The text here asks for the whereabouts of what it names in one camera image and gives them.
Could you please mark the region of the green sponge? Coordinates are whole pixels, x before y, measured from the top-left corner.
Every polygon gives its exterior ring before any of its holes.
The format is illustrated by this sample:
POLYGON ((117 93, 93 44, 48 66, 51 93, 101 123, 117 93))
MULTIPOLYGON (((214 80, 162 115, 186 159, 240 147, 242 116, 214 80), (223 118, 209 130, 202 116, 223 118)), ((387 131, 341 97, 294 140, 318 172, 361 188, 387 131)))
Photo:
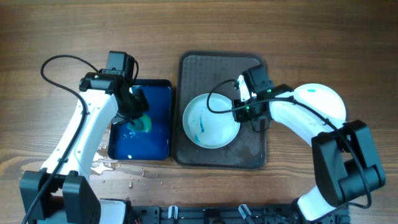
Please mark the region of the green sponge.
POLYGON ((147 133, 152 129, 152 121, 148 115, 143 114, 140 118, 129 123, 127 128, 131 131, 147 133))

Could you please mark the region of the small white plate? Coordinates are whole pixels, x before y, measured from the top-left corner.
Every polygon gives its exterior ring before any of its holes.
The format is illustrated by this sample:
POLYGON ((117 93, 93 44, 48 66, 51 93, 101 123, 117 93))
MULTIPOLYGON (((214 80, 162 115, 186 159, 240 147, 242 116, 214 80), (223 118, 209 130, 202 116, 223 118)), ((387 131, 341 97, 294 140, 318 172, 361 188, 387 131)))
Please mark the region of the small white plate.
POLYGON ((229 144, 239 133, 240 124, 229 113, 212 113, 232 108, 229 98, 213 93, 195 97, 183 112, 182 124, 187 137, 196 145, 217 149, 229 144))

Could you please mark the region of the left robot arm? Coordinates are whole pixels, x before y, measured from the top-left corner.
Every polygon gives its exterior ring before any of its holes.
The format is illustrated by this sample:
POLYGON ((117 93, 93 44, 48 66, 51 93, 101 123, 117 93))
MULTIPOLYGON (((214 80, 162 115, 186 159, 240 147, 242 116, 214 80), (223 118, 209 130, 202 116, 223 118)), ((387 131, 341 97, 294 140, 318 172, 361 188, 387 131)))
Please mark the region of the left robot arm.
POLYGON ((90 172, 105 129, 125 121, 123 106, 148 109, 140 88, 118 91, 89 89, 78 104, 60 142, 38 171, 24 172, 20 181, 26 215, 23 223, 127 223, 127 200, 99 199, 90 186, 90 172))

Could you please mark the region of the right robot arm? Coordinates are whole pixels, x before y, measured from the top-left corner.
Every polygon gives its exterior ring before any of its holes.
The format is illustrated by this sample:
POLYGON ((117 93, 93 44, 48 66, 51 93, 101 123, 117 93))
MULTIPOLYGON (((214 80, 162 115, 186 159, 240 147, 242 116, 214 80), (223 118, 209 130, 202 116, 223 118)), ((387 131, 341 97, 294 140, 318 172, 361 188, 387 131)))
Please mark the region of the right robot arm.
POLYGON ((295 90, 278 86, 262 93, 243 93, 233 101, 234 118, 242 123, 272 119, 290 128, 312 148, 316 185, 295 206, 306 222, 320 221, 354 200, 383 187, 386 175, 368 126, 346 121, 343 100, 318 84, 295 90))

